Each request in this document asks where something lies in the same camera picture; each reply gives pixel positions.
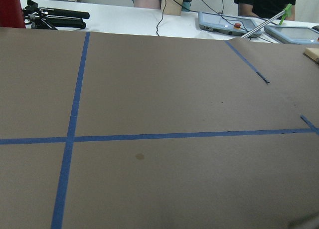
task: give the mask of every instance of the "blue painter's tape line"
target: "blue painter's tape line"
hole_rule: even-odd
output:
[[[300,115],[300,118],[307,123],[307,125],[313,130],[317,135],[319,135],[319,128],[316,128],[304,115]]]
[[[252,70],[254,70],[254,71],[258,74],[259,77],[261,77],[261,78],[265,81],[265,83],[267,83],[267,84],[270,83],[270,82],[265,78],[265,76],[262,75],[262,74],[258,71],[258,69],[256,69],[255,66],[253,66],[237,49],[235,49],[234,46],[231,45],[230,42],[225,41],[225,43],[226,43],[245,63],[247,63],[248,66],[249,66]]]
[[[37,144],[37,143],[65,143],[65,137],[56,138],[10,138],[0,139],[0,145],[9,144]]]
[[[82,136],[82,137],[75,137],[74,142],[251,136],[251,135],[312,133],[312,132],[313,131],[311,129],[307,128],[307,129],[281,129],[281,130],[256,130],[256,131],[224,131],[224,132],[198,132],[198,133],[163,133],[163,134],[131,134],[131,135],[110,135],[110,136]]]
[[[53,217],[52,217],[52,223],[51,223],[52,229],[61,229],[62,223],[63,223],[64,206],[65,206],[66,192],[67,192],[67,186],[68,186],[68,180],[69,180],[73,143],[74,143],[74,136],[75,136],[75,130],[76,130],[76,122],[77,122],[77,117],[79,112],[82,82],[83,82],[83,75],[84,75],[84,68],[85,68],[85,61],[87,56],[89,40],[90,40],[90,33],[87,32],[85,34],[85,39],[84,39],[81,62],[79,66],[79,72],[78,72],[78,77],[76,81],[71,116],[69,121],[69,128],[68,128],[65,149],[63,154],[59,184],[58,184],[57,194],[55,198],[55,205],[54,205],[54,211],[53,211]]]

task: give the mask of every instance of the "person's arm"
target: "person's arm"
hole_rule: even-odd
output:
[[[295,6],[294,5],[291,6],[291,16],[290,17],[286,17],[285,20],[295,21]]]
[[[238,15],[239,16],[255,16],[259,17],[255,13],[252,12],[253,6],[246,3],[239,3],[238,4]]]

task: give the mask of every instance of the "wooden post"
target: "wooden post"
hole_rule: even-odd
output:
[[[179,4],[183,4],[183,0],[176,0]],[[170,14],[170,15],[180,15],[181,13],[181,6],[175,3],[173,0],[161,0],[161,6],[160,8],[164,9],[164,14]]]

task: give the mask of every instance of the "wooden block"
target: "wooden block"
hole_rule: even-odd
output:
[[[319,48],[306,48],[304,54],[319,63]]]
[[[180,5],[183,4],[183,0],[175,0]],[[170,15],[180,15],[181,13],[181,6],[177,4],[173,0],[161,0],[161,6],[160,8],[162,11],[164,11],[164,14],[170,14]]]

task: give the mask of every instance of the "white table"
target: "white table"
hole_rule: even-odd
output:
[[[26,6],[27,0],[20,0],[21,6]],[[53,7],[90,13],[90,18],[85,19],[87,27],[77,29],[80,31],[93,31],[104,33],[134,34],[134,35],[156,35],[156,26],[162,17],[159,9],[134,8],[114,5],[76,3],[52,0],[34,0],[39,7]],[[261,19],[253,19],[257,24],[262,23]],[[285,21],[283,25],[309,26],[316,23]],[[207,32],[198,26],[197,13],[182,12],[181,16],[164,15],[163,21],[159,25],[159,35],[167,37],[185,38],[206,38],[228,40],[233,36],[224,35],[217,32]],[[277,42],[263,33],[262,38]],[[265,42],[264,40],[252,39],[252,41]]]

